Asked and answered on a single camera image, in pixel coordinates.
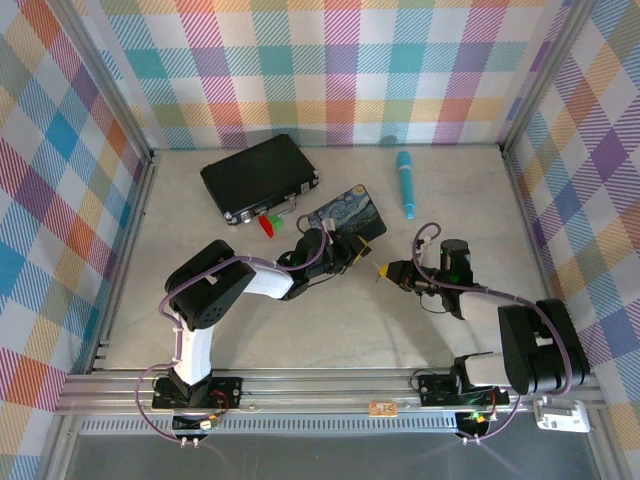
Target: green object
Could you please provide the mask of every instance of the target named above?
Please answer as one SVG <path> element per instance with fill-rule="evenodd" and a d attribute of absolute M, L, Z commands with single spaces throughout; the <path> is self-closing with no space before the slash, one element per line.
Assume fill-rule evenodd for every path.
<path fill-rule="evenodd" d="M 280 230 L 280 227 L 282 227 L 282 219 L 280 217 L 278 217 L 277 215 L 274 215 L 272 217 L 267 217 L 269 219 L 269 222 L 271 223 L 271 226 L 273 227 L 274 230 Z"/>

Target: starry night mouse pad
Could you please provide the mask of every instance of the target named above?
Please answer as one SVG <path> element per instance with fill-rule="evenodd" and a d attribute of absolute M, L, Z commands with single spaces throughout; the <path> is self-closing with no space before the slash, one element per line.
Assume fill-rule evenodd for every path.
<path fill-rule="evenodd" d="M 317 209 L 312 215 L 317 215 L 322 220 L 331 218 L 338 233 L 354 233 L 367 242 L 387 231 L 387 226 L 364 185 L 356 185 Z M 313 228 L 319 226 L 313 216 L 309 217 L 309 225 Z"/>

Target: red object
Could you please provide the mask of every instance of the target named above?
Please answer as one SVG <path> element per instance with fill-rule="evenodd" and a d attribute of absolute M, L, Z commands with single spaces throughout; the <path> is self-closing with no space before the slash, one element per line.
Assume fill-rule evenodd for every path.
<path fill-rule="evenodd" d="M 269 238 L 273 238 L 273 225 L 271 225 L 269 219 L 265 215 L 260 215 L 258 221 Z"/>
<path fill-rule="evenodd" d="M 218 397 L 222 397 L 224 398 L 225 401 L 225 410 L 224 412 L 221 413 L 221 415 L 224 415 L 225 413 L 227 413 L 229 411 L 229 409 L 231 408 L 231 404 L 229 403 L 229 397 L 227 397 L 227 395 L 224 392 L 221 392 L 220 390 L 214 390 L 213 392 L 211 392 L 209 394 L 211 397 L 213 397 L 214 395 L 217 395 Z"/>

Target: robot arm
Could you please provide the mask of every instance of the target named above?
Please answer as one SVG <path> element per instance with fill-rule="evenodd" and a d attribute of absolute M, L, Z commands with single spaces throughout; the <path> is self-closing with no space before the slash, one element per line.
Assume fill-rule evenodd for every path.
<path fill-rule="evenodd" d="M 479 287 L 473 279 L 468 244 L 463 240 L 444 240 L 440 245 L 440 269 L 424 270 L 444 284 Z M 533 308 L 481 292 L 430 283 L 410 260 L 390 263 L 379 273 L 405 291 L 419 296 L 439 295 L 445 311 L 460 320 L 499 325 L 501 353 L 455 359 L 451 374 L 458 393 L 496 386 L 513 388 L 526 395 L 553 391 L 566 384 L 558 345 Z M 536 305 L 549 317 L 567 349 L 572 369 L 571 386 L 585 383 L 589 378 L 589 364 L 564 304 L 549 299 Z"/>
<path fill-rule="evenodd" d="M 256 262 L 235 262 L 176 294 L 169 303 L 182 324 L 180 362 L 168 372 L 181 403 L 197 407 L 206 403 L 211 386 L 210 352 L 215 325 L 242 293 L 266 295 L 291 300 L 309 286 L 309 281 L 323 274 L 343 274 L 371 250 L 356 235 L 329 232 L 330 242 L 315 262 L 291 272 Z M 322 231 L 304 232 L 295 250 L 284 253 L 278 264 L 286 267 L 310 261 L 322 244 Z M 218 263 L 235 256 L 223 240 L 216 240 L 173 272 L 165 283 L 167 293 Z"/>

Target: checkered fabric backdrop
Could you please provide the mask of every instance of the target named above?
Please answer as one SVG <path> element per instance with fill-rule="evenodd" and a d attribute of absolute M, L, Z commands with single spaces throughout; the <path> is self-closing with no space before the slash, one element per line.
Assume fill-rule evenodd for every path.
<path fill-rule="evenodd" d="M 174 149 L 495 143 L 561 3 L 74 1 L 150 142 Z"/>
<path fill-rule="evenodd" d="M 30 479 L 142 169 L 44 0 L 0 1 L 0 479 Z"/>
<path fill-rule="evenodd" d="M 511 104 L 511 108 L 509 109 L 509 113 L 507 114 L 507 120 L 502 125 L 502 129 L 500 130 L 500 134 L 498 135 L 498 143 L 503 143 L 507 139 L 507 135 L 511 131 L 511 127 L 513 126 L 513 122 L 516 119 L 516 115 L 520 112 L 520 107 L 522 106 L 522 102 L 527 98 L 527 95 L 531 91 L 531 88 L 535 84 L 536 79 L 538 78 L 538 71 L 543 64 L 544 59 L 549 53 L 549 49 L 551 45 L 555 41 L 558 36 L 558 33 L 562 30 L 564 26 L 564 22 L 569 15 L 569 11 L 573 6 L 575 0 L 563 0 L 562 6 L 558 10 L 555 18 L 553 19 L 553 24 L 551 28 L 547 32 L 547 36 L 544 38 L 540 49 L 538 50 L 538 54 L 536 55 L 535 60 L 529 67 L 529 71 L 524 79 L 524 82 L 520 85 L 520 90 L 518 90 L 518 95 L 516 99 Z"/>
<path fill-rule="evenodd" d="M 602 0 L 519 142 L 515 168 L 640 478 L 640 0 Z"/>

